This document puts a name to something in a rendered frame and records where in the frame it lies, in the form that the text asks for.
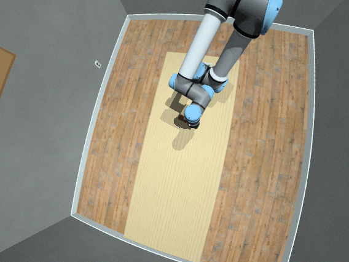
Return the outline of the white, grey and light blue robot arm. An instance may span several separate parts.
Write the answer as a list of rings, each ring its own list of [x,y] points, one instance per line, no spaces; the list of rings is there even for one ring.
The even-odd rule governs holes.
[[[192,100],[184,111],[187,123],[195,125],[200,121],[214,93],[219,93],[228,83],[229,71],[251,40],[269,30],[282,3],[283,0],[208,0],[179,72],[168,83],[174,91]],[[216,65],[210,68],[202,60],[228,16],[235,19],[234,31]]]

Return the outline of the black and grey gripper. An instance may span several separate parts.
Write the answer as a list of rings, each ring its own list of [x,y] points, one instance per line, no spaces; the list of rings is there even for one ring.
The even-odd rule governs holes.
[[[200,125],[199,122],[195,125],[190,125],[189,123],[187,123],[187,125],[191,128],[195,128],[195,129],[198,129],[198,126]]]

